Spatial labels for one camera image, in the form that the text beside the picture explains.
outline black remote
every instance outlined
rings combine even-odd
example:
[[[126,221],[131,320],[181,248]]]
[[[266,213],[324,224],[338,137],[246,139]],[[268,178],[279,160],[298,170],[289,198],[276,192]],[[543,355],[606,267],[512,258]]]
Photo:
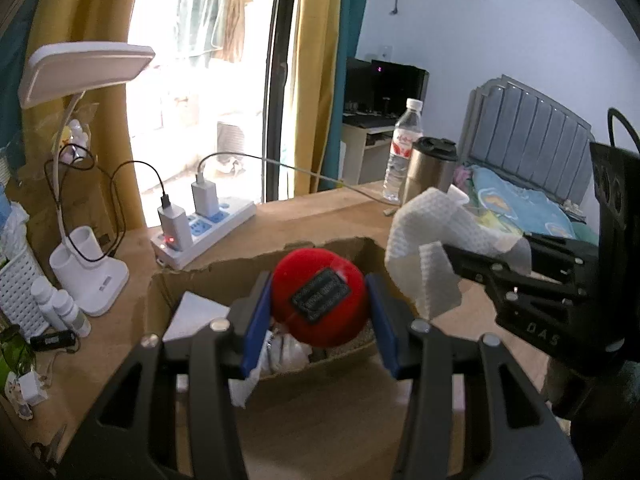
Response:
[[[76,345],[76,334],[71,330],[61,330],[49,334],[42,334],[30,339],[31,348],[36,352],[46,352],[57,348]]]

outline tissue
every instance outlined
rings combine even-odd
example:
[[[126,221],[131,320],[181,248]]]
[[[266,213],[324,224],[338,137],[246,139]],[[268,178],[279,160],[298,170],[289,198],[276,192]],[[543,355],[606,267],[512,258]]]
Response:
[[[499,258],[521,274],[531,272],[531,249],[519,235],[487,229],[440,190],[431,187],[395,214],[385,267],[398,289],[426,319],[460,305],[460,277],[444,244]]]

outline white lamp head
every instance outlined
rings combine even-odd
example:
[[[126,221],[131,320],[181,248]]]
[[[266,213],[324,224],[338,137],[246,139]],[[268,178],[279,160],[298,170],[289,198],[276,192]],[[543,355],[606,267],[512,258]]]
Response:
[[[150,46],[76,41],[41,46],[25,63],[18,97],[22,108],[95,88],[127,83],[156,53]]]

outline screw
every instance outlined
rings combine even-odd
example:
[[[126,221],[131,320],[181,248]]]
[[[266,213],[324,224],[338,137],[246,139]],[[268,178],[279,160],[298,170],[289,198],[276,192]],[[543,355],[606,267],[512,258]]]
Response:
[[[160,338],[156,334],[146,334],[142,336],[140,344],[143,348],[154,348],[160,342]]]
[[[491,332],[486,333],[482,336],[482,342],[487,346],[500,346],[500,338],[497,335],[492,334]]]
[[[431,325],[426,320],[418,318],[411,322],[411,330],[426,334],[431,330]]]
[[[213,332],[226,332],[231,327],[231,323],[226,317],[217,317],[211,323],[209,323],[209,328],[213,330]]]

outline desk lamp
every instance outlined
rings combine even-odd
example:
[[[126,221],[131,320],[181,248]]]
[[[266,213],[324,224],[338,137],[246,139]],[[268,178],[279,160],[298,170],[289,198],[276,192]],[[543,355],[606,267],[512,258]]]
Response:
[[[129,279],[129,269],[120,260],[103,257],[89,226],[76,228],[66,236],[60,208],[58,146],[64,127],[87,90],[132,81],[155,55],[148,46],[111,41],[47,44],[29,58],[18,88],[22,108],[71,96],[53,144],[53,195],[62,242],[51,253],[49,264],[60,284],[90,316],[100,316],[111,307]]]

